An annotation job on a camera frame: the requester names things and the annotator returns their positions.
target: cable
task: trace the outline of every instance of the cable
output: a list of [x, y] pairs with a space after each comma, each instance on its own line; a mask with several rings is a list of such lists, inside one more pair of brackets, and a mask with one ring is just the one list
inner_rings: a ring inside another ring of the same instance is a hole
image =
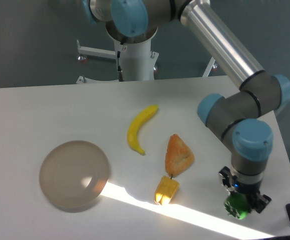
[[124, 77], [123, 77], [123, 74], [122, 74], [123, 70], [121, 69], [121, 66], [120, 66], [120, 53], [121, 53], [121, 50], [123, 48], [124, 43], [127, 42], [127, 40], [128, 40], [128, 37], [124, 36], [124, 38], [120, 42], [120, 48], [117, 51], [117, 71], [118, 71], [118, 80], [120, 82], [124, 81]]

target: banana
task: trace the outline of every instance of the banana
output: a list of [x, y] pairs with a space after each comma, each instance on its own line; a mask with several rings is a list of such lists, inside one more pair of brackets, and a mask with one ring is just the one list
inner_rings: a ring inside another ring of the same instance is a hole
[[145, 150], [142, 149], [139, 145], [137, 133], [141, 126], [144, 125], [150, 118], [155, 115], [158, 110], [158, 105], [150, 105], [146, 107], [143, 111], [141, 111], [131, 122], [128, 132], [127, 132], [127, 141], [129, 146], [140, 153], [141, 155], [145, 155]]

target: table surface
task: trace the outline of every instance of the table surface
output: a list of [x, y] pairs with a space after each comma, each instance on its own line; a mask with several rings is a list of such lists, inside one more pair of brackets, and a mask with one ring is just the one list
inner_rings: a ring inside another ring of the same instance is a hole
[[[261, 120], [274, 131], [261, 192], [273, 200], [244, 220], [226, 214], [227, 191], [218, 171], [230, 152], [197, 117], [210, 93], [229, 97], [238, 89], [226, 77], [145, 82], [102, 82], [0, 89], [0, 239], [260, 239], [290, 235], [290, 163], [276, 118]], [[141, 156], [126, 141], [130, 122], [146, 106], [157, 114], [139, 132]], [[165, 173], [168, 139], [178, 134], [194, 164], [175, 179], [172, 204], [154, 205]], [[44, 197], [40, 166], [56, 146], [85, 140], [107, 155], [111, 176], [95, 205], [84, 212], [58, 210]]]

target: blue joint cap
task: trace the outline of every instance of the blue joint cap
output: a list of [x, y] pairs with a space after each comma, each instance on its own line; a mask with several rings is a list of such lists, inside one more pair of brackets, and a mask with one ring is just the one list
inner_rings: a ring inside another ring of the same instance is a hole
[[197, 114], [200, 118], [200, 120], [204, 123], [204, 125], [207, 126], [207, 118], [210, 113], [210, 110], [213, 108], [215, 103], [220, 99], [223, 98], [218, 93], [212, 93], [208, 96], [206, 96], [199, 104], [197, 109]]
[[264, 161], [269, 157], [273, 149], [273, 139], [270, 126], [253, 118], [238, 123], [233, 133], [236, 151], [254, 162]]
[[118, 30], [127, 37], [147, 30], [148, 13], [142, 0], [112, 0], [111, 15]]
[[93, 13], [91, 12], [91, 10], [90, 10], [90, 6], [89, 6], [89, 4], [90, 4], [90, 0], [82, 0], [82, 2], [83, 2], [83, 8], [84, 8], [84, 11], [85, 11], [85, 13], [86, 13], [86, 16], [87, 16], [89, 22], [90, 22], [91, 24], [96, 24], [97, 22], [96, 22], [96, 20], [95, 20], [95, 17], [94, 17], [94, 15], [93, 15]]
[[286, 76], [281, 74], [274, 75], [274, 77], [280, 83], [281, 103], [279, 107], [281, 107], [290, 102], [290, 80]]

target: green object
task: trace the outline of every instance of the green object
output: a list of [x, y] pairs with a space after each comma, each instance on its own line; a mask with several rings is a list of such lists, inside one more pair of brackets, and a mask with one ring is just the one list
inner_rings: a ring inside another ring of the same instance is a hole
[[251, 211], [246, 197], [239, 192], [234, 192], [227, 197], [224, 206], [229, 215], [232, 215], [240, 220], [244, 219]]

